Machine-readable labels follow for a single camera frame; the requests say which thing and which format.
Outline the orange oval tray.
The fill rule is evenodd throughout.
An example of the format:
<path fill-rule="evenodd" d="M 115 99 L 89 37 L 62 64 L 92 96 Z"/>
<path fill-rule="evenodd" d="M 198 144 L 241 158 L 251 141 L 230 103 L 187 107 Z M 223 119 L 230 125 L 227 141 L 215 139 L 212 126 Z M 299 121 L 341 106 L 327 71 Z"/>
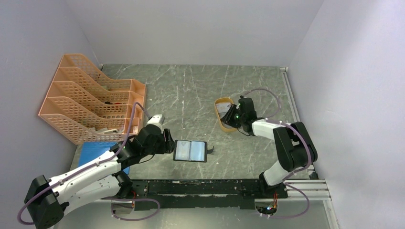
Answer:
<path fill-rule="evenodd" d="M 214 108 L 216 112 L 216 116 L 218 119 L 218 124 L 220 128 L 224 132 L 233 132 L 236 131 L 236 128 L 233 128 L 227 124 L 225 124 L 221 119 L 226 115 L 226 113 L 229 111 L 231 105 L 233 105 L 233 100 L 230 97 L 223 97 L 223 98 L 218 98 L 214 102 Z"/>

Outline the black leather card holder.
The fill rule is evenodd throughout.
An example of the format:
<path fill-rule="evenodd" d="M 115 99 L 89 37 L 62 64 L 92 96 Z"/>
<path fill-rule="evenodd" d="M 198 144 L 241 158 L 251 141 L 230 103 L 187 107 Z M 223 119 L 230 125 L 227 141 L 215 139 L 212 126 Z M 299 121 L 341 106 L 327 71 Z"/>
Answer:
<path fill-rule="evenodd" d="M 201 162 L 205 163 L 207 162 L 207 156 L 211 153 L 213 153 L 214 147 L 211 149 L 208 148 L 208 143 L 205 141 L 190 141 L 190 156 L 189 160 L 185 162 Z M 182 161 L 182 160 L 176 160 L 175 159 L 175 152 L 176 152 L 176 145 L 175 149 L 173 151 L 173 160 L 174 161 Z"/>

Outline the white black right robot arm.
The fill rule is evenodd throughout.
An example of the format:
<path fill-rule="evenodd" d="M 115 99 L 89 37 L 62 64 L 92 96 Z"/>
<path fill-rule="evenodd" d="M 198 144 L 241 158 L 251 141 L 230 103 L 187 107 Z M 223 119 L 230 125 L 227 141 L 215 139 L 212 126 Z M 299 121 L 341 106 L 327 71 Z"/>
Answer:
<path fill-rule="evenodd" d="M 274 141 L 277 161 L 259 175 L 257 190 L 262 197 L 270 197 L 277 185 L 318 159 L 317 150 L 302 122 L 289 124 L 258 117 L 251 98 L 241 97 L 237 105 L 231 104 L 220 121 L 232 128 L 242 128 L 248 136 Z"/>

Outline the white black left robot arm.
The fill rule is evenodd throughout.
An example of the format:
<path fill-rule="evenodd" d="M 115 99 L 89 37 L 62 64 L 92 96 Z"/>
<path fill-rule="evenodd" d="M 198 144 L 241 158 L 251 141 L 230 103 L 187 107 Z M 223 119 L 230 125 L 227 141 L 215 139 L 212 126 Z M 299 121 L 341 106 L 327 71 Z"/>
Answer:
<path fill-rule="evenodd" d="M 36 177 L 27 192 L 24 206 L 17 215 L 23 225 L 48 229 L 59 222 L 73 206 L 73 196 L 84 188 L 90 188 L 91 201 L 102 198 L 134 197 L 133 182 L 124 169 L 138 164 L 149 155 L 170 154 L 175 142 L 169 129 L 154 124 L 142 128 L 138 135 L 126 136 L 98 158 L 68 173 L 46 178 Z"/>

